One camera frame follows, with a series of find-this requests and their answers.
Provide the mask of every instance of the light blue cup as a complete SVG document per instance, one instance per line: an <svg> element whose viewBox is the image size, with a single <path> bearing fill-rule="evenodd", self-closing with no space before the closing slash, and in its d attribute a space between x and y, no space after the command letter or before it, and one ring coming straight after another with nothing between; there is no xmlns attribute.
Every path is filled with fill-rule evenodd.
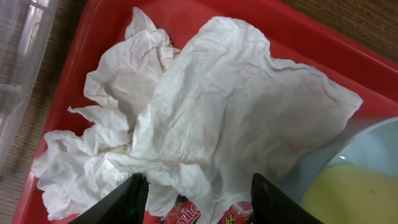
<svg viewBox="0 0 398 224"><path fill-rule="evenodd" d="M398 177L398 117L352 118L331 144L299 160L279 188L302 205L318 174L326 166L344 163Z"/></svg>

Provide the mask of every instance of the transparent plastic box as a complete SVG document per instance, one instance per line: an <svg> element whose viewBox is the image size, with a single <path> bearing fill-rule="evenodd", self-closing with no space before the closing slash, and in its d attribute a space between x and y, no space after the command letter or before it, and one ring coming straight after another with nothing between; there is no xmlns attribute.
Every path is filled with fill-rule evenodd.
<svg viewBox="0 0 398 224"><path fill-rule="evenodd" d="M0 0L0 169L43 58L58 0Z"/></svg>

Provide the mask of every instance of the wood grain tabletop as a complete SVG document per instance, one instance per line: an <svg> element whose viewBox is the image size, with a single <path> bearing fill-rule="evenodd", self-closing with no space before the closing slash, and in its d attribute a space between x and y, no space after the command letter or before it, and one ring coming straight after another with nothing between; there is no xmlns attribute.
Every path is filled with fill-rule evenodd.
<svg viewBox="0 0 398 224"><path fill-rule="evenodd" d="M281 0L398 63L398 0ZM0 224L11 223L85 0L59 0L45 55L17 136L0 170Z"/></svg>

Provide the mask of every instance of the crumpled napkin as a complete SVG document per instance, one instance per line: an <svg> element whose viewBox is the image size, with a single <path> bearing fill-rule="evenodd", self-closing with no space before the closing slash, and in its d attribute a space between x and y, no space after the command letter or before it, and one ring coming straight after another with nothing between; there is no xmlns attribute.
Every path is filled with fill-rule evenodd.
<svg viewBox="0 0 398 224"><path fill-rule="evenodd" d="M46 134L49 148L34 163L49 218L81 213L142 172L152 215L166 215L181 194L201 211L198 223L216 223L232 203L250 200L254 172L278 183L362 103L319 70L272 58L247 22L214 17L178 55L164 30L133 10L128 39L88 74L85 96L100 106L72 110L93 130ZM117 142L107 131L120 132Z"/></svg>

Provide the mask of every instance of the yellow object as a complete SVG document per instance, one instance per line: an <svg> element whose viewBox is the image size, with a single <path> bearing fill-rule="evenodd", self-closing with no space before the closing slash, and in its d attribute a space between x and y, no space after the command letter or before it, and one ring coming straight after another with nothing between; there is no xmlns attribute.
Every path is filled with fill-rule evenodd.
<svg viewBox="0 0 398 224"><path fill-rule="evenodd" d="M304 209L325 224L397 224L398 179L351 164L332 166L310 187Z"/></svg>

